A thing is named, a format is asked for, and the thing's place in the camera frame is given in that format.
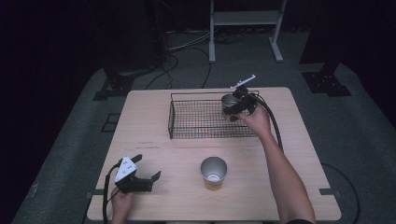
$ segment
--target human hand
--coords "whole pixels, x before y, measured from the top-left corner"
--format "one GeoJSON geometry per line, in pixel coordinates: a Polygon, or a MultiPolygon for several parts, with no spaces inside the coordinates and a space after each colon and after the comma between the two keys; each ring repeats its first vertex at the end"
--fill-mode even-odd
{"type": "Polygon", "coordinates": [[[236,115],[257,135],[271,133],[271,122],[268,112],[260,105],[256,104],[253,114],[246,115],[243,113],[236,115]]]}
{"type": "Polygon", "coordinates": [[[111,191],[111,196],[111,203],[113,205],[113,218],[111,224],[123,224],[132,208],[134,194],[132,192],[123,193],[119,188],[115,187],[111,191]]]}

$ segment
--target person's left hand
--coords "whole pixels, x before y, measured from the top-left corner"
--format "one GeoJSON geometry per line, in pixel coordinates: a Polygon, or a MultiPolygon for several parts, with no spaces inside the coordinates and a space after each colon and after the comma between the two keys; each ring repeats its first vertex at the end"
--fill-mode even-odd
{"type": "Polygon", "coordinates": [[[115,187],[111,191],[111,196],[111,203],[113,205],[113,218],[111,223],[125,223],[132,208],[134,193],[123,193],[119,188],[115,187]]]}

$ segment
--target person's right hand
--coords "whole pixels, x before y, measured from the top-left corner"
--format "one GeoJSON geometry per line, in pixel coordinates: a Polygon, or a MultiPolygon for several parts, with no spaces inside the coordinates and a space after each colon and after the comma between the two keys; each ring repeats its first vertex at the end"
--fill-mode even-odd
{"type": "Polygon", "coordinates": [[[270,117],[268,112],[259,103],[256,104],[253,114],[246,115],[240,113],[236,116],[244,121],[255,134],[271,133],[270,117]]]}

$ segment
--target white metal stand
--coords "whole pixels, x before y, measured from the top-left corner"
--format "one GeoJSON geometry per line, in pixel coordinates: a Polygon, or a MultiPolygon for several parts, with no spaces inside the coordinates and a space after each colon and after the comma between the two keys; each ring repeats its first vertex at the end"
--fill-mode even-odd
{"type": "Polygon", "coordinates": [[[217,25],[263,25],[274,24],[276,26],[274,36],[270,37],[271,48],[278,63],[283,62],[283,57],[277,46],[280,25],[282,24],[287,0],[282,0],[280,10],[271,11],[226,11],[215,12],[214,0],[210,1],[210,40],[209,61],[216,61],[215,50],[215,26],[217,25]]]}

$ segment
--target human arm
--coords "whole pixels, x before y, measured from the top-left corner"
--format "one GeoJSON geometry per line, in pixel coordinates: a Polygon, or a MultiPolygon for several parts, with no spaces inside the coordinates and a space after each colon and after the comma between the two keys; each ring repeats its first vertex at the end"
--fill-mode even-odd
{"type": "Polygon", "coordinates": [[[111,224],[124,224],[132,208],[134,194],[132,192],[123,193],[115,187],[111,191],[111,204],[113,206],[113,218],[111,224]]]}
{"type": "Polygon", "coordinates": [[[314,209],[304,183],[272,135],[266,110],[257,105],[253,114],[238,114],[237,117],[243,120],[262,142],[280,222],[305,219],[316,223],[314,209]]]}

